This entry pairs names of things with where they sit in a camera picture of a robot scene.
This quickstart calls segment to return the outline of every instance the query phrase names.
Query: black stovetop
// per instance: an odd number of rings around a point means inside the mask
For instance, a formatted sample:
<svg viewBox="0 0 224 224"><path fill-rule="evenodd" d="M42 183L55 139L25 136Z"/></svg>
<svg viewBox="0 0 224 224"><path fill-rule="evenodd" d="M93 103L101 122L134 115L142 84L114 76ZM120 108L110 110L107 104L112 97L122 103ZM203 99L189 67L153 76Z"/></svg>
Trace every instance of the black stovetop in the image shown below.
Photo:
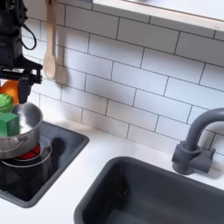
<svg viewBox="0 0 224 224"><path fill-rule="evenodd" d="M86 136L43 122L37 157L0 161L0 198L34 206L87 143Z"/></svg>

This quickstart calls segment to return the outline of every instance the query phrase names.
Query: faucet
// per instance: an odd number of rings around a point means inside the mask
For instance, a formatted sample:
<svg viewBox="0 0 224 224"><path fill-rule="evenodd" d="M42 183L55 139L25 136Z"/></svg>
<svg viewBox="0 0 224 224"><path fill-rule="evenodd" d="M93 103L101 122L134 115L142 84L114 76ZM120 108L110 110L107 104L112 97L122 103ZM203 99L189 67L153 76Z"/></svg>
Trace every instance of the faucet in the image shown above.
<svg viewBox="0 0 224 224"><path fill-rule="evenodd" d="M211 109L200 115L192 123L185 141L180 142L173 153L172 168L182 175L190 175L194 170L208 173L212 166L215 149L200 149L198 142L204 128L216 122L224 121L224 108Z"/></svg>

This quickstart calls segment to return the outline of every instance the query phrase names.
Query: stainless steel pot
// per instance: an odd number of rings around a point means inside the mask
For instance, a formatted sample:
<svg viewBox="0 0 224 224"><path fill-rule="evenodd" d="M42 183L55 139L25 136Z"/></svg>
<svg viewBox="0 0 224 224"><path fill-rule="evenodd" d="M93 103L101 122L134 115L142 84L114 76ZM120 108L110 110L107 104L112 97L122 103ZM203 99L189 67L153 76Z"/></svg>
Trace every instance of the stainless steel pot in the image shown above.
<svg viewBox="0 0 224 224"><path fill-rule="evenodd" d="M0 137L0 159L22 156L39 143L43 121L41 110L27 102L15 106L13 113L19 116L19 135Z"/></svg>

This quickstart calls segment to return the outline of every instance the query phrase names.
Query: wooden spoon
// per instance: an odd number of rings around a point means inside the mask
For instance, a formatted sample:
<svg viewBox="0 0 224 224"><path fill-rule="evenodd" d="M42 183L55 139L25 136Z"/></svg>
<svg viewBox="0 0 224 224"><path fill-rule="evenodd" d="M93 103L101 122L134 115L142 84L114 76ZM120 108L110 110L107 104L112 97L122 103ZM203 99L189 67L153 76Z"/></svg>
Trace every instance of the wooden spoon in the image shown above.
<svg viewBox="0 0 224 224"><path fill-rule="evenodd" d="M49 80L56 74L55 30L58 0L46 0L46 53L44 57L44 72Z"/></svg>

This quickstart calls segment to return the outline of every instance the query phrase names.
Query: sink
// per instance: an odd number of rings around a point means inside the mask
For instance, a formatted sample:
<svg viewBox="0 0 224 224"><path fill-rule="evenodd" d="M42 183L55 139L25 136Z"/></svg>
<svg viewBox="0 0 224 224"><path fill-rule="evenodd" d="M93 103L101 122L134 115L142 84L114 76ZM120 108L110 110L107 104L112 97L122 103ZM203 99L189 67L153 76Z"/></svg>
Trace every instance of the sink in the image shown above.
<svg viewBox="0 0 224 224"><path fill-rule="evenodd" d="M75 224L223 224L224 192L130 157L110 160Z"/></svg>

